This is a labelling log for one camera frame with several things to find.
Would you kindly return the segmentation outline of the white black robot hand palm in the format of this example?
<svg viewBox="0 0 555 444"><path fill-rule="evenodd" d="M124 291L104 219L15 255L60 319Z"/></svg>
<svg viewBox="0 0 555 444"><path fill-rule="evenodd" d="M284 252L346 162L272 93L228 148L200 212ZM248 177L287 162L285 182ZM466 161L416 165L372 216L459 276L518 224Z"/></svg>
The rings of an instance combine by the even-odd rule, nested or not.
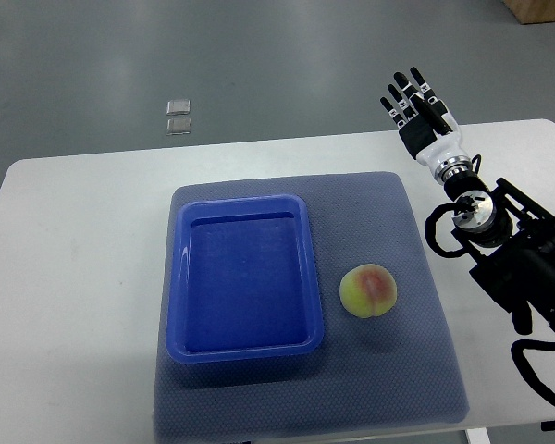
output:
<svg viewBox="0 0 555 444"><path fill-rule="evenodd" d="M401 140L413 159L424 166L438 167L452 157L466 157L461 147L463 136L458 123L448 109L435 112L450 127L446 135L437 134L426 119L407 109L410 117L398 114Z"/></svg>

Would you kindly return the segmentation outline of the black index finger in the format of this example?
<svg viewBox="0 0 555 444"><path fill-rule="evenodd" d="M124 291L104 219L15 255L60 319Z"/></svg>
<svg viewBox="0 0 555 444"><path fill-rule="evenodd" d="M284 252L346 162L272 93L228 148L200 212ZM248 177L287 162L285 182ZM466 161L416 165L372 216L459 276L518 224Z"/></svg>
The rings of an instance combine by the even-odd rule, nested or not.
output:
<svg viewBox="0 0 555 444"><path fill-rule="evenodd" d="M445 114L447 112L447 107L438 98L437 94L431 88L419 69L416 67L411 67L410 72L414 80L417 82L417 85L419 86L421 94L423 95L425 101L428 102L438 114Z"/></svg>

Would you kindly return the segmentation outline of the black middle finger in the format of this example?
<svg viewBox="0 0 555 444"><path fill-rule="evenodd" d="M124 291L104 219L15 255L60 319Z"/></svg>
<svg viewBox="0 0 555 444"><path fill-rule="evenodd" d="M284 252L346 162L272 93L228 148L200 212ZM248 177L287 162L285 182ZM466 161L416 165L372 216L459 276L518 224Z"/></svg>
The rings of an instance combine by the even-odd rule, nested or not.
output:
<svg viewBox="0 0 555 444"><path fill-rule="evenodd" d="M395 72L393 79L396 85L393 87L393 98L397 102L404 99L408 105L407 114L417 114L417 111L412 105L412 96L418 94L417 89L409 82L407 77L401 72Z"/></svg>

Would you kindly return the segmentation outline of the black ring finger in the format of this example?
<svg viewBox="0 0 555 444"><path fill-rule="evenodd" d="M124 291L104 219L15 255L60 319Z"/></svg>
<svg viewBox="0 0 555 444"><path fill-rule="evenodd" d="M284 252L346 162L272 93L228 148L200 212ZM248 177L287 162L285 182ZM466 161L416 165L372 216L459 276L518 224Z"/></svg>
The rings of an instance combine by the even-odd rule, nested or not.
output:
<svg viewBox="0 0 555 444"><path fill-rule="evenodd" d="M389 84L388 92L396 103L396 105L392 106L388 111L395 123L409 123L417 117L418 113L411 104L409 98L417 93L418 90L412 86L411 83L404 88Z"/></svg>

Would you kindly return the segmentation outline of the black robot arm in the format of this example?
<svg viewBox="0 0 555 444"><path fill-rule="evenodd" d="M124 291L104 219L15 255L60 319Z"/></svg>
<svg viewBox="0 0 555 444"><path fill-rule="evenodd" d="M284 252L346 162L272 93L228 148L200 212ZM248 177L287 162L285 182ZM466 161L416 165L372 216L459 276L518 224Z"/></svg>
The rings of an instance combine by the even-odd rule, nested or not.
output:
<svg viewBox="0 0 555 444"><path fill-rule="evenodd" d="M525 354L555 353L555 216L506 179L490 189L479 177L481 157L462 148L463 135L445 103L417 68L397 72L380 103L418 164L443 187L447 203L425 221L425 240L438 256L469 255L469 272L505 312L520 339L512 360L528 386L555 407L555 392Z"/></svg>

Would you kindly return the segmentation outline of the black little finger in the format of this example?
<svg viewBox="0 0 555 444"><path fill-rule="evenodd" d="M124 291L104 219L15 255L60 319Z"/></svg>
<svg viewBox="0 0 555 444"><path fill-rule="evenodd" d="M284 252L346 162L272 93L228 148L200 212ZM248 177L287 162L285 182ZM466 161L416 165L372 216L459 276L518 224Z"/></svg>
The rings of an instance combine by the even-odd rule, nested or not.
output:
<svg viewBox="0 0 555 444"><path fill-rule="evenodd" d="M397 104L393 105L388 98L381 97L380 103L387 111L389 117L393 120L398 130L401 130L407 125L409 122L409 118L406 116L408 105L404 99L398 100Z"/></svg>

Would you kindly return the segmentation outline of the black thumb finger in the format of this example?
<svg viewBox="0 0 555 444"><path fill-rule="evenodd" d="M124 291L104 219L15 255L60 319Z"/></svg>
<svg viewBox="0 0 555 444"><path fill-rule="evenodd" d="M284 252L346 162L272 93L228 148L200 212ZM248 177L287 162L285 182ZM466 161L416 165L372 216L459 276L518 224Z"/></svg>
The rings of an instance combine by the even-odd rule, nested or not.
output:
<svg viewBox="0 0 555 444"><path fill-rule="evenodd" d="M438 135L447 135L452 132L450 125L435 107L417 93L412 96L412 105L435 133Z"/></svg>

